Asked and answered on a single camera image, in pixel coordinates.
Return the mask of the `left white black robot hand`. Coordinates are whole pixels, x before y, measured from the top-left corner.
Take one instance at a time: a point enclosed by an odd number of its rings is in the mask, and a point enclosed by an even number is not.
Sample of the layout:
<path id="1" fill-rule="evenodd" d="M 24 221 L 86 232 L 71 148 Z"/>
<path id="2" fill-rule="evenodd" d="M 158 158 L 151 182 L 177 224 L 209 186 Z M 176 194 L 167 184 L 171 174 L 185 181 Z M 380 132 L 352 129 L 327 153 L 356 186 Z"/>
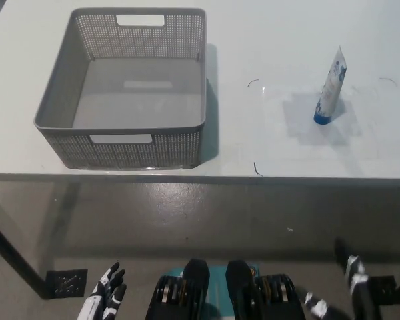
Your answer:
<path id="1" fill-rule="evenodd" d="M 118 261 L 108 268 L 86 298 L 77 320 L 114 320 L 127 290 L 124 274 Z"/>

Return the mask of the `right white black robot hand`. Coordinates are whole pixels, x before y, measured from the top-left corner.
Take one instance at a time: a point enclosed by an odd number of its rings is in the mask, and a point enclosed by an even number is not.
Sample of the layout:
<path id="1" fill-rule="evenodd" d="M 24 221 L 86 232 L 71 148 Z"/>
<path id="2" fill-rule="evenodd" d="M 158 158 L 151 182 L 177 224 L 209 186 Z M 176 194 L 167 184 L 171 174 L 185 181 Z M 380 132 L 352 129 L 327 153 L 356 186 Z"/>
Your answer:
<path id="1" fill-rule="evenodd" d="M 381 319 L 379 307 L 373 301 L 369 289 L 370 276 L 364 264 L 348 244 L 337 238 L 334 242 L 334 254 L 337 264 L 345 276 L 355 319 Z M 349 319 L 350 316 L 340 309 L 318 298 L 311 291 L 297 286 L 296 293 L 300 302 L 307 308 L 314 319 Z"/>

